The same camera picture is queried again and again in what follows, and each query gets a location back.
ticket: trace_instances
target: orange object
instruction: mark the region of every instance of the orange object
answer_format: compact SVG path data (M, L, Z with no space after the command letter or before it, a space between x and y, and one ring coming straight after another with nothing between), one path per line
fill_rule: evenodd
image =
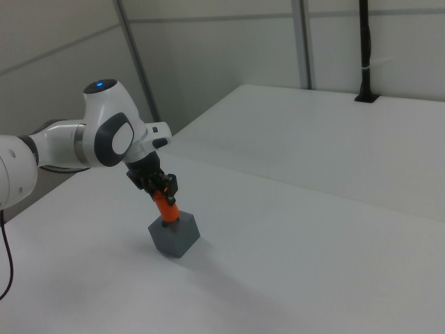
M157 191L153 195L154 202L158 206L162 219L166 223L173 223L179 218L179 210L176 203L173 206L169 206L167 200L160 191Z

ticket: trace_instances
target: white wall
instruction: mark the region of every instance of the white wall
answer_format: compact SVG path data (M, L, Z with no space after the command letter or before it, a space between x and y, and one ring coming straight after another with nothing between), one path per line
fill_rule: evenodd
M445 101L445 2L370 1L369 9L373 91ZM315 89L358 93L358 10L359 1L309 0Z
M0 8L0 133L82 118L83 89L103 78L120 80L142 118L152 120L111 0L1 0ZM7 209L7 218L66 179L40 170L33 194Z
M290 0L123 3L174 133L241 84L300 87Z

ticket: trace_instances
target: white table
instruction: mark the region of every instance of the white table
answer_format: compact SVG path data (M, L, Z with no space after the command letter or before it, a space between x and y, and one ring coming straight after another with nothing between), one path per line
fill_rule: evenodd
M75 175L6 226L0 333L443 333L442 222L160 156L202 238L164 257L124 166Z
M445 221L445 103L241 86L166 152Z

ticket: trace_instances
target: gray cube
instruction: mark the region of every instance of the gray cube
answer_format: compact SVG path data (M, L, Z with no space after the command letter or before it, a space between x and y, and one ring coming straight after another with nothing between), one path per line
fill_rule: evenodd
M183 211L174 223L163 223L162 217L158 217L148 230L158 251L173 257L182 257L200 238L195 217Z

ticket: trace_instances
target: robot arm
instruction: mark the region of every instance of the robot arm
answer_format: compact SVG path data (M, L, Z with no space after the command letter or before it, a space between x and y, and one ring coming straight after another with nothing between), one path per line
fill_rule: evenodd
M127 90L114 79L93 82L83 94L83 120L54 120L29 136L0 136L0 209L32 192L37 167L111 167L123 161L133 183L158 207L166 202L177 211L176 178L163 174L155 152L171 141L167 124L145 124Z

